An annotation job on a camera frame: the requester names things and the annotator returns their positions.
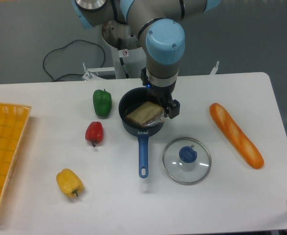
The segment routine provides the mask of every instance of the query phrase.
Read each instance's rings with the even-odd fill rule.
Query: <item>yellow bell pepper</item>
[[[78,197],[78,193],[84,190],[83,182],[73,171],[67,168],[57,174],[56,181],[67,197]]]

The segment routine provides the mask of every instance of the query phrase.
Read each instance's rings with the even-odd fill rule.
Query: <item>bell pepper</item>
[[[56,181],[61,191],[67,197],[78,197],[78,193],[84,190],[83,182],[74,172],[67,168],[57,174]]]
[[[96,90],[93,93],[93,106],[95,113],[100,117],[107,117],[112,108],[111,94],[104,90]]]
[[[103,140],[103,126],[99,121],[93,121],[90,123],[86,130],[86,140],[92,143],[95,147],[96,144],[101,143]]]

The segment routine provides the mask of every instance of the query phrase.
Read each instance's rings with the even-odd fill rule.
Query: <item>glass lid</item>
[[[179,184],[194,185],[202,181],[212,165],[211,155],[200,141],[183,137],[171,141],[165,148],[163,166]]]

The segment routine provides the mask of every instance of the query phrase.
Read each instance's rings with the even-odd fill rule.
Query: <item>blue pan handle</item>
[[[139,176],[141,178],[147,178],[149,175],[148,132],[139,132],[138,142],[139,142]]]

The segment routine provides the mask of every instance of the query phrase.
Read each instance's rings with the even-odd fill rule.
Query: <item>bread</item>
[[[210,114],[221,132],[243,159],[254,169],[261,168],[264,165],[264,160],[260,152],[235,123],[230,114],[218,103],[210,106]]]
[[[141,127],[153,125],[160,120],[163,108],[158,104],[146,101],[126,116],[126,120]]]

